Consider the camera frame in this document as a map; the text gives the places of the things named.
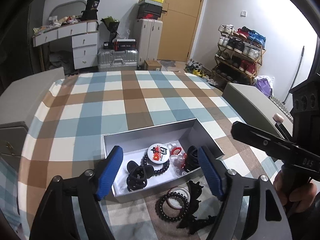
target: hand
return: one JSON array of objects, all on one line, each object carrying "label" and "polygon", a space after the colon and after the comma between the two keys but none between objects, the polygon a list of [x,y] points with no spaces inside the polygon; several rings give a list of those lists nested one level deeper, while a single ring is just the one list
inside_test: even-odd
[{"label": "hand", "polygon": [[[275,181],[273,182],[273,187],[275,188],[278,197],[281,201],[281,204],[284,206],[288,202],[288,198],[281,191],[282,188],[282,173],[279,171],[277,176],[275,177]],[[315,199],[317,194],[317,187],[312,182],[303,185],[302,187],[296,188],[289,195],[289,201],[296,202],[301,201],[296,208],[296,213],[304,212],[307,208],[311,206],[313,200]]]}]

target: wooden shoe rack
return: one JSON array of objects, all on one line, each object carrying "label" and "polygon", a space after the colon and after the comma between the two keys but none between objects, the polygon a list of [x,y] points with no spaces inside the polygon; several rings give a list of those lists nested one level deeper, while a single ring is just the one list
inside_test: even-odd
[{"label": "wooden shoe rack", "polygon": [[222,62],[222,63],[224,63],[225,65],[233,68],[234,70],[240,72],[242,75],[244,75],[244,76],[246,76],[247,78],[249,78],[250,84],[252,85],[253,79],[257,76],[257,73],[258,73],[259,69],[260,69],[261,66],[262,66],[262,57],[263,57],[264,53],[266,52],[266,50],[265,50],[264,48],[262,48],[262,46],[261,46],[260,44],[257,44],[257,43],[254,43],[254,42],[252,42],[252,41],[249,41],[249,40],[247,40],[247,39],[245,39],[245,38],[243,38],[243,37],[241,37],[241,36],[236,36],[236,35],[234,35],[234,34],[229,34],[229,33],[226,33],[226,32],[221,32],[221,35],[222,35],[222,34],[228,35],[227,37],[236,38],[237,40],[243,41],[243,42],[249,44],[250,46],[255,46],[255,47],[257,47],[257,48],[260,50],[260,57],[259,57],[257,60],[254,60],[254,59],[252,59],[252,58],[250,58],[250,57],[248,57],[248,56],[243,55],[242,53],[238,53],[237,51],[234,51],[234,50],[232,50],[232,49],[228,49],[228,48],[226,48],[226,47],[218,44],[219,51],[221,51],[221,52],[224,52],[225,50],[231,51],[231,52],[232,52],[232,54],[231,54],[231,56],[230,56],[231,59],[232,59],[232,57],[233,57],[234,55],[236,55],[236,56],[239,56],[241,59],[245,59],[245,60],[247,60],[247,61],[254,62],[254,63],[256,64],[256,66],[257,66],[257,70],[255,71],[254,74],[248,75],[247,73],[239,70],[238,68],[236,68],[236,67],[228,64],[226,61],[224,61],[224,60],[222,60],[222,59],[220,59],[220,58],[218,58],[218,57],[214,57],[217,65],[212,69],[212,75],[216,75],[216,76],[220,77],[221,79],[223,79],[223,80],[225,80],[225,81],[227,81],[227,82],[230,82],[230,81],[228,81],[226,78],[224,78],[224,77],[222,77],[222,76],[220,76],[219,74],[216,73],[216,69],[217,69],[217,67],[219,66],[219,63]]}]

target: metal bolt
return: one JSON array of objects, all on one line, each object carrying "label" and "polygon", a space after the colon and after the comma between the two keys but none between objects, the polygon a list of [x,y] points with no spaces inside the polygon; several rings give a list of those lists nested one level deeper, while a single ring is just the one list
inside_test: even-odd
[{"label": "metal bolt", "polygon": [[262,179],[263,181],[268,181],[269,178],[266,175],[261,175],[260,179]]},{"label": "metal bolt", "polygon": [[86,171],[84,172],[84,174],[85,174],[86,176],[90,177],[90,176],[93,175],[93,170],[86,170]]},{"label": "metal bolt", "polygon": [[61,179],[61,176],[58,175],[58,176],[54,176],[52,180],[54,182],[58,182],[58,181],[60,181],[60,179]]},{"label": "metal bolt", "polygon": [[229,175],[232,175],[232,176],[237,174],[237,172],[234,169],[229,169],[229,170],[227,170],[227,172]]}]

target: white suitcase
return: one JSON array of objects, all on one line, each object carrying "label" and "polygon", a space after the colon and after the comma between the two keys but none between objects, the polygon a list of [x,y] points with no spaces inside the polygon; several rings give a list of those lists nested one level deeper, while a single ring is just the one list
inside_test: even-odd
[{"label": "white suitcase", "polygon": [[138,19],[135,22],[133,36],[139,52],[138,65],[142,65],[145,60],[157,60],[161,31],[162,21]]}]

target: white sneaker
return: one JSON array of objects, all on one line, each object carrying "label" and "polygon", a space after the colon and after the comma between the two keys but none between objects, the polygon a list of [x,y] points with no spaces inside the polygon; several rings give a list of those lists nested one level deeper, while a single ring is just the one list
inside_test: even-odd
[{"label": "white sneaker", "polygon": [[226,47],[227,44],[228,44],[228,42],[229,42],[229,40],[230,40],[230,38],[225,38],[224,41],[223,41],[222,46],[223,46],[223,47]]},{"label": "white sneaker", "polygon": [[250,51],[250,49],[251,49],[251,48],[250,48],[249,46],[245,46],[242,54],[245,55],[245,56],[247,56],[248,53],[249,53],[249,51]]},{"label": "white sneaker", "polygon": [[251,48],[248,53],[248,57],[256,61],[260,57],[260,51],[257,49]]},{"label": "white sneaker", "polygon": [[226,25],[226,27],[224,28],[224,31],[226,33],[231,34],[234,30],[233,30],[233,25]]},{"label": "white sneaker", "polygon": [[221,36],[219,41],[218,41],[218,44],[222,45],[225,38],[226,38],[225,36]]},{"label": "white sneaker", "polygon": [[219,32],[224,32],[224,29],[226,28],[225,25],[220,25],[219,28],[218,28],[218,31]]}]

